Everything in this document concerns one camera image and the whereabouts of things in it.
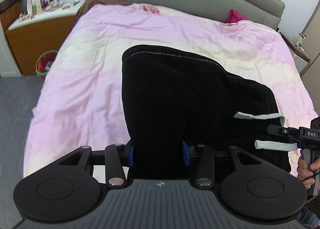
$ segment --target black cable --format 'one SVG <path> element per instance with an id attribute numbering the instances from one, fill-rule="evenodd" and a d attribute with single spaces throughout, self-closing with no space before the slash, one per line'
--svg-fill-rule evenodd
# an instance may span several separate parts
<path id="1" fill-rule="evenodd" d="M 306 180 L 308 180 L 308 179 L 310 179 L 310 178 L 313 178 L 313 177 L 315 177 L 315 176 L 317 176 L 317 175 L 319 175 L 319 174 L 320 174 L 320 171 L 317 172 L 316 174 L 312 175 L 312 176 L 309 176 L 309 177 L 303 179 L 302 182 L 304 182 L 304 181 L 306 181 Z"/>

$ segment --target magenta pillow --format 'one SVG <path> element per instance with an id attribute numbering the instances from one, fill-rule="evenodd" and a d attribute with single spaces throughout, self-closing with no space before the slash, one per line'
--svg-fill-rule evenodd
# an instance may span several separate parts
<path id="1" fill-rule="evenodd" d="M 229 16 L 227 18 L 227 23 L 236 23 L 238 21 L 244 21 L 244 20 L 248 20 L 248 19 L 244 17 L 241 13 L 235 10 L 230 10 Z"/>

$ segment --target white tabletop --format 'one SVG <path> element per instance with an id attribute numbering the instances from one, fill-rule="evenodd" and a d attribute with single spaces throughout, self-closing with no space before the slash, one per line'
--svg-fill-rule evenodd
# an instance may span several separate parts
<path id="1" fill-rule="evenodd" d="M 55 11 L 44 11 L 41 14 L 37 14 L 33 19 L 19 21 L 19 19 L 15 20 L 13 24 L 10 25 L 8 30 L 14 30 L 16 28 L 20 28 L 25 25 L 29 25 L 35 22 L 46 21 L 49 19 L 60 18 L 60 17 L 67 17 L 76 15 L 80 9 L 80 7 L 84 4 L 85 0 L 80 0 L 80 3 L 76 4 L 75 6 L 71 6 L 69 9 L 62 10 L 59 8 Z"/>

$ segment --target brown blanket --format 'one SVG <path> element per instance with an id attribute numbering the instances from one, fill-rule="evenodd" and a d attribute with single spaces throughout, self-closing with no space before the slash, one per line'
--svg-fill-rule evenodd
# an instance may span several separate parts
<path id="1" fill-rule="evenodd" d="M 120 5 L 131 5 L 132 3 L 122 1 L 122 0 L 87 0 L 84 2 L 84 4 L 81 6 L 78 14 L 75 24 L 78 22 L 81 16 L 85 15 L 92 7 L 94 7 L 96 4 L 120 4 Z"/>

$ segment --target hand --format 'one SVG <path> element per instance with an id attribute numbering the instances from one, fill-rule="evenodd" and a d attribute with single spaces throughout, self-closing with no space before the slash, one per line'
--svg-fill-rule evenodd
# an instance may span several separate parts
<path id="1" fill-rule="evenodd" d="M 298 159 L 298 167 L 297 172 L 298 176 L 297 178 L 300 180 L 304 180 L 305 178 L 313 175 L 313 170 L 316 170 L 320 168 L 320 158 L 316 159 L 315 162 L 311 163 L 310 170 L 307 169 L 307 163 L 300 157 Z M 309 189 L 311 185 L 313 185 L 315 182 L 314 178 L 310 178 L 303 182 L 306 189 Z"/>

